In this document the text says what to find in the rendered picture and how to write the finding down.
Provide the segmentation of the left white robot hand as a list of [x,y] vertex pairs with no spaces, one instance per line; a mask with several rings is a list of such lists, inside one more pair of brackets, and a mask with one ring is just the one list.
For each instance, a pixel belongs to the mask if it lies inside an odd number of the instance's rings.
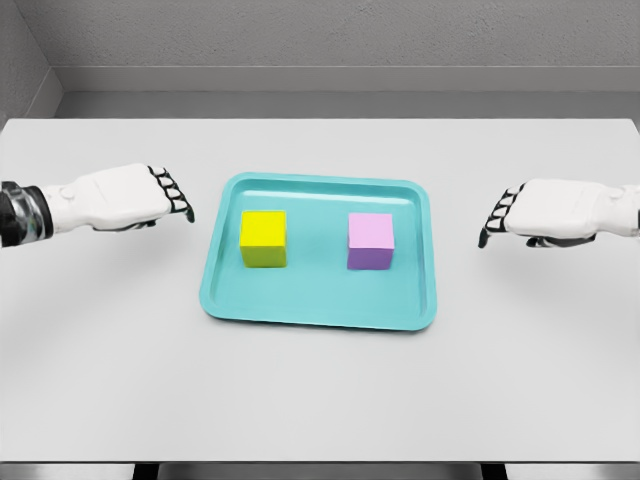
[[72,184],[73,218],[98,231],[146,228],[169,214],[195,221],[195,212],[163,167],[142,163],[84,175]]

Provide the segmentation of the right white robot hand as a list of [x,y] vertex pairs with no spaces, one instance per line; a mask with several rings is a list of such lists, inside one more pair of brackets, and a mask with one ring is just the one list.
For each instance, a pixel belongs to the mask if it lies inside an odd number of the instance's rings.
[[532,179],[508,188],[484,223],[478,247],[491,236],[510,233],[530,248],[570,248],[593,242],[603,228],[596,220],[608,187],[595,182]]

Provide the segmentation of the yellow cube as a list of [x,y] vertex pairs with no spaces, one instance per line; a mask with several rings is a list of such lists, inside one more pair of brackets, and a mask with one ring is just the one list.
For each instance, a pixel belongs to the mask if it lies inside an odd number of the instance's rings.
[[287,266],[286,212],[243,211],[239,247],[247,268]]

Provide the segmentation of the purple cube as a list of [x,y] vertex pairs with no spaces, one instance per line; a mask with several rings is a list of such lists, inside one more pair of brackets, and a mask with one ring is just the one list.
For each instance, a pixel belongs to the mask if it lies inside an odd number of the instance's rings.
[[348,215],[348,269],[388,270],[394,251],[391,214],[355,212]]

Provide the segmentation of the teal plastic tray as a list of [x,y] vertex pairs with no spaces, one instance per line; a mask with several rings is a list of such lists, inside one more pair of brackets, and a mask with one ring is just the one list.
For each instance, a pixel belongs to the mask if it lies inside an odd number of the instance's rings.
[[[245,211],[287,216],[287,265],[247,268]],[[347,267],[348,216],[391,215],[387,270]],[[406,180],[247,172],[227,181],[199,291],[202,309],[228,320],[418,331],[437,312],[430,202]]]

